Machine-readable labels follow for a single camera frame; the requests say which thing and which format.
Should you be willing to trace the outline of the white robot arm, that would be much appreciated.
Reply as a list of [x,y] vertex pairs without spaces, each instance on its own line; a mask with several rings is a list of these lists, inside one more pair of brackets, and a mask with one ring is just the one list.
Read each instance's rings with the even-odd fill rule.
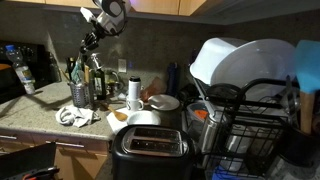
[[96,17],[89,9],[81,7],[80,12],[93,28],[81,40],[79,52],[85,54],[98,47],[100,39],[106,36],[118,37],[126,28],[127,13],[131,9],[130,0],[92,0],[101,9]]

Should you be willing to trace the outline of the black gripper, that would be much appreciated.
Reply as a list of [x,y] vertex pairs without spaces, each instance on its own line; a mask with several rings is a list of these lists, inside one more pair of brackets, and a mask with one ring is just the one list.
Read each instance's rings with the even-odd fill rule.
[[81,40],[79,51],[82,54],[85,54],[88,51],[96,49],[98,47],[98,42],[103,38],[104,35],[101,32],[92,30],[90,33],[87,33]]

